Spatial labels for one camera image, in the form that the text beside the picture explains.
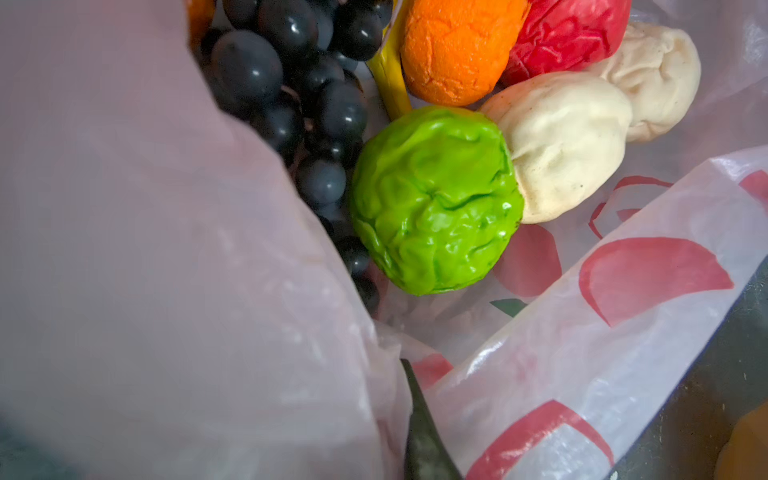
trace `wrinkled green fruit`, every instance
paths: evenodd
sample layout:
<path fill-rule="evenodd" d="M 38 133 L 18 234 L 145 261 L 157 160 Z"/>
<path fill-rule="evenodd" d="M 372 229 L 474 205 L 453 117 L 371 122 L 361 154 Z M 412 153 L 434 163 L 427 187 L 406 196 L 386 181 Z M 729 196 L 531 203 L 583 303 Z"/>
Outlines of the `wrinkled green fruit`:
<path fill-rule="evenodd" d="M 427 107 L 368 142 L 349 210 L 390 280 L 428 295 L 489 272 L 518 229 L 523 197 L 496 124 L 464 108 Z"/>

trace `orange object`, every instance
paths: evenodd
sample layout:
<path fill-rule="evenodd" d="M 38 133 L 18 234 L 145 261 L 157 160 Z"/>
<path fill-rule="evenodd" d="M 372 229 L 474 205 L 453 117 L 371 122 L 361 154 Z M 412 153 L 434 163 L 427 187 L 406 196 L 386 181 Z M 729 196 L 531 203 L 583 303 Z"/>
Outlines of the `orange object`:
<path fill-rule="evenodd" d="M 216 0 L 186 0 L 190 45 L 197 45 L 208 31 L 216 13 Z"/>
<path fill-rule="evenodd" d="M 463 106 L 493 90 L 528 14 L 527 0 L 415 0 L 400 50 L 410 91 Z"/>

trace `grape bunch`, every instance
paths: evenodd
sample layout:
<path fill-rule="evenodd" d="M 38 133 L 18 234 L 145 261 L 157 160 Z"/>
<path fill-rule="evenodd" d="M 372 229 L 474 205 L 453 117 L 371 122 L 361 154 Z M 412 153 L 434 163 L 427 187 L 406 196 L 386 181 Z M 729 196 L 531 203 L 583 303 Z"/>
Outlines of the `grape bunch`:
<path fill-rule="evenodd" d="M 286 167 L 303 157 L 296 189 L 334 238 L 323 212 L 343 208 L 368 121 L 354 71 L 381 47 L 392 0 L 223 0 L 223 8 L 234 30 L 212 28 L 198 51 L 219 108 L 249 122 Z M 368 251 L 354 236 L 336 249 L 373 313 Z"/>

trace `white plastic bag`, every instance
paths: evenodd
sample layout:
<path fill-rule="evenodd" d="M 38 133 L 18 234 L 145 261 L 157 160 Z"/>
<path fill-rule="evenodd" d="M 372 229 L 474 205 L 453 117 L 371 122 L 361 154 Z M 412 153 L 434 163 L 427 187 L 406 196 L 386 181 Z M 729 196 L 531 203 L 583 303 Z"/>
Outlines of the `white plastic bag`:
<path fill-rule="evenodd" d="M 378 335 L 180 2 L 6 5 L 0 412 L 109 480 L 398 478 L 402 349 L 467 478 L 601 478 L 768 253 L 763 3 L 636 0 L 697 44 L 687 118 L 480 283 L 389 285 Z"/>

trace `yellow banana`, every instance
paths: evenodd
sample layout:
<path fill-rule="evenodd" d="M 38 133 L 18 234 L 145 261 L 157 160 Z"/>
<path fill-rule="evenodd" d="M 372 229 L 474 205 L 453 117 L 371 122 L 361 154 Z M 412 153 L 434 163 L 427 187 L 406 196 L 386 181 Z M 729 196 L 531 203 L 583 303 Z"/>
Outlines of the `yellow banana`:
<path fill-rule="evenodd" d="M 386 43 L 375 57 L 366 62 L 392 121 L 413 110 L 400 64 L 400 47 L 406 34 L 406 19 L 412 3 L 413 0 L 401 1 L 394 23 L 389 32 L 385 31 L 385 34 L 389 34 Z"/>

